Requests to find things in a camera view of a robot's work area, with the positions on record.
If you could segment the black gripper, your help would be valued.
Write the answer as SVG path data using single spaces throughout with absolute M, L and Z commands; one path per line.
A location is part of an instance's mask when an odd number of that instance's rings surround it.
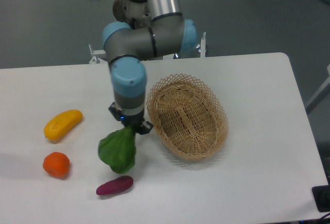
M 115 102 L 109 106 L 108 110 L 116 121 L 119 121 L 124 127 L 132 127 L 139 135 L 148 134 L 153 128 L 152 123 L 144 121 L 144 110 L 134 115 L 128 115 L 124 113 L 125 109 L 117 109 Z

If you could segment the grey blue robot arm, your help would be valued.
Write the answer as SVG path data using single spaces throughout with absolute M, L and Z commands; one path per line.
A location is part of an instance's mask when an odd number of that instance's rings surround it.
M 144 119 L 147 74 L 142 61 L 196 48 L 197 31 L 184 19 L 179 0 L 116 0 L 116 21 L 102 32 L 114 102 L 109 111 L 133 133 L 147 134 L 152 124 Z

